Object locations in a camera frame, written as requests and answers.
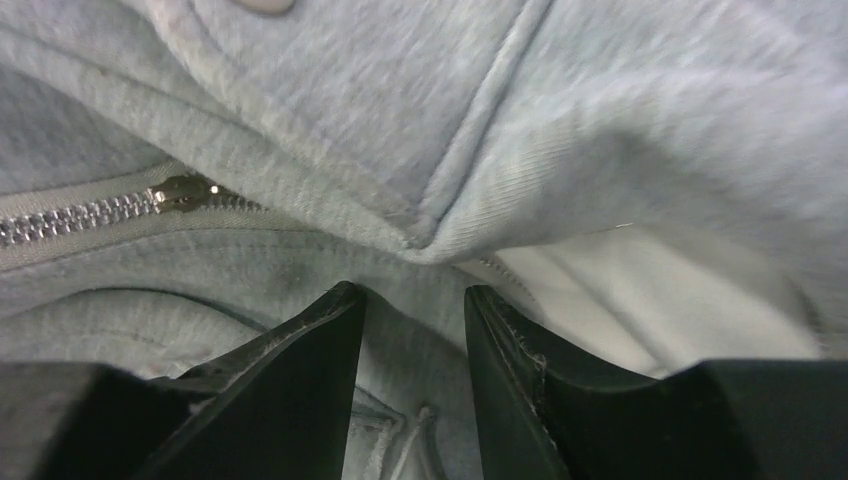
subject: gray hoodie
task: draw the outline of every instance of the gray hoodie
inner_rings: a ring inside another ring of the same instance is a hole
[[[0,358],[178,375],[351,280],[345,478],[459,480],[474,283],[657,377],[844,357],[846,62],[836,0],[2,0]]]

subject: metal zipper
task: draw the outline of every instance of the metal zipper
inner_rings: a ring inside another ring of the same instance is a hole
[[[146,190],[0,219],[0,248],[102,228],[147,215],[200,208],[264,210],[199,175],[178,175]]]

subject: button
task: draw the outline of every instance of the button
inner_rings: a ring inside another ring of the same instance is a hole
[[[236,2],[255,12],[271,15],[285,13],[294,5],[294,0],[236,0]]]

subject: metal button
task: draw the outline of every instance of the metal button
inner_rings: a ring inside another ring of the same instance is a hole
[[[294,5],[294,0],[235,0],[255,12],[276,15],[285,13]]]

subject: zipper slider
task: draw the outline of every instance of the zipper slider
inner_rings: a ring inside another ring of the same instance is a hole
[[[147,194],[153,199],[156,213],[190,212],[203,206],[219,191],[219,186],[212,185],[203,177],[181,175],[148,188]]]

